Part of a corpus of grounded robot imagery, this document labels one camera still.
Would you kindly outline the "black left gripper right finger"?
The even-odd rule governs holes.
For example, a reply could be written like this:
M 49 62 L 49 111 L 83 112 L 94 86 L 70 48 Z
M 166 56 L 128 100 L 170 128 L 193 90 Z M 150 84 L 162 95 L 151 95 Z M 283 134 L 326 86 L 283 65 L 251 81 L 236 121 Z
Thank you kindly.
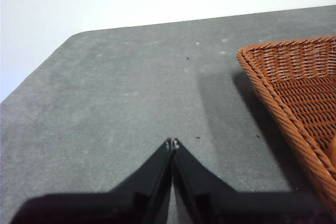
M 203 166 L 178 140 L 172 171 L 174 187 L 194 223 L 333 223 L 312 194 L 238 192 Z

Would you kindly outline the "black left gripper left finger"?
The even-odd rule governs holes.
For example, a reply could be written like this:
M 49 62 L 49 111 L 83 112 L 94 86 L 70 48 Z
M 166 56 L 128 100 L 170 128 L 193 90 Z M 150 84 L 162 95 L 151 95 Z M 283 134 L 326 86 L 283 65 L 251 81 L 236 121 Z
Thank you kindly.
M 12 223 L 164 223 L 172 175 L 168 138 L 135 172 L 103 193 L 61 193 L 22 204 Z

